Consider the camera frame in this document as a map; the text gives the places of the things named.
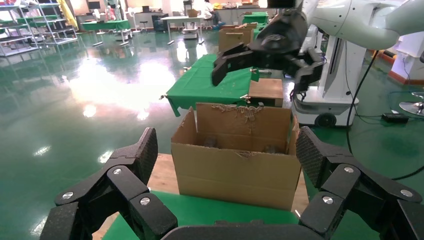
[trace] metal screw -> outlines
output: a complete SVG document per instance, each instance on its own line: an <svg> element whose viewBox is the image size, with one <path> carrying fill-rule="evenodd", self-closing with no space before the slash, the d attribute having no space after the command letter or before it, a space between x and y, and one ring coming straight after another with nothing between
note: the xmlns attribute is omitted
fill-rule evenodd
<svg viewBox="0 0 424 240"><path fill-rule="evenodd" d="M143 206L146 206L147 204L149 204L150 203L150 198L148 198L148 197L143 197L141 200L140 200L140 204L141 205L143 205Z"/></svg>
<svg viewBox="0 0 424 240"><path fill-rule="evenodd" d="M405 196L407 196L407 197L412 197L413 196L412 192L410 192L408 190L405 190L405 189L400 190L400 193L403 194L403 195L405 195Z"/></svg>
<svg viewBox="0 0 424 240"><path fill-rule="evenodd" d="M74 195L74 193L73 193L73 192L71 192L71 191L68 191L67 193L65 193L65 194L62 196L62 198L63 198L63 199L70 199L70 198L72 197L72 195Z"/></svg>
<svg viewBox="0 0 424 240"><path fill-rule="evenodd" d="M350 167L345 167L344 170L346 172L350 173L350 174L354 172L354 170L352 168L350 168Z"/></svg>
<svg viewBox="0 0 424 240"><path fill-rule="evenodd" d="M322 198L322 200L324 201L324 203L326 204L333 204L333 199L329 196L325 196Z"/></svg>
<svg viewBox="0 0 424 240"><path fill-rule="evenodd" d="M122 170L120 168L113 170L113 174L120 174L122 172Z"/></svg>

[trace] wooden table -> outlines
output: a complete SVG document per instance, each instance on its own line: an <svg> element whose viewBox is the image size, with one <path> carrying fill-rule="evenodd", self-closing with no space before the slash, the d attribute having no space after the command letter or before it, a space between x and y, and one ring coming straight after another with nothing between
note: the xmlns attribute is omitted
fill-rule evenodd
<svg viewBox="0 0 424 240"><path fill-rule="evenodd" d="M177 175L174 169L174 162L172 155L170 154L159 154L154 165L154 169L151 173L148 186L154 191L179 194L178 184L177 184ZM308 193L306 191L305 179L303 172L300 173L299 182L297 184L297 189L294 194L293 206L291 211L294 212L297 210L299 213L302 213L306 206L308 205ZM114 213L104 221L101 228L93 233L93 240L101 240L105 233L108 231L109 227L115 221L118 216L118 212Z"/></svg>

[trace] chair base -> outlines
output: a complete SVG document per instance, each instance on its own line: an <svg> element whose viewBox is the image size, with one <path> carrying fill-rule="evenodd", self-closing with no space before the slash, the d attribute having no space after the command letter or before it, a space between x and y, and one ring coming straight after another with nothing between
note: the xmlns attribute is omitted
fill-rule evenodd
<svg viewBox="0 0 424 240"><path fill-rule="evenodd" d="M403 102L399 103L399 107L401 109L403 109L404 111L410 113L410 114L414 114L414 115L424 117L424 111L423 111L424 103L423 102L403 101Z"/></svg>

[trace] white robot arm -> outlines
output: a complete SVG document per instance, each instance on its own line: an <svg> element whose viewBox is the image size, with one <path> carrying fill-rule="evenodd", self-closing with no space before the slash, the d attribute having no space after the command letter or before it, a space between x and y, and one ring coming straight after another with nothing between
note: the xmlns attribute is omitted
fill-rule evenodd
<svg viewBox="0 0 424 240"><path fill-rule="evenodd" d="M424 31L424 0L304 0L303 4L308 6L302 11L309 24L367 49L388 49L400 36Z"/></svg>

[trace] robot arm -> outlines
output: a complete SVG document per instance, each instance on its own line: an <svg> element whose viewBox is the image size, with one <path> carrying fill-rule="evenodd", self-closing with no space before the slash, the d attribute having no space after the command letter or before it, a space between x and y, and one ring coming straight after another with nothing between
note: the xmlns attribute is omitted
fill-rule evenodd
<svg viewBox="0 0 424 240"><path fill-rule="evenodd" d="M331 36L361 47L382 50L400 36L424 31L424 1L324 0L310 23Z"/></svg>
<svg viewBox="0 0 424 240"><path fill-rule="evenodd" d="M237 45L218 54L214 86L227 72L255 66L283 70L295 78L294 94L304 93L320 79L323 64L313 48L300 53L310 24L374 50L392 47L402 35L424 31L422 0L268 0L268 7L285 9L248 46Z"/></svg>

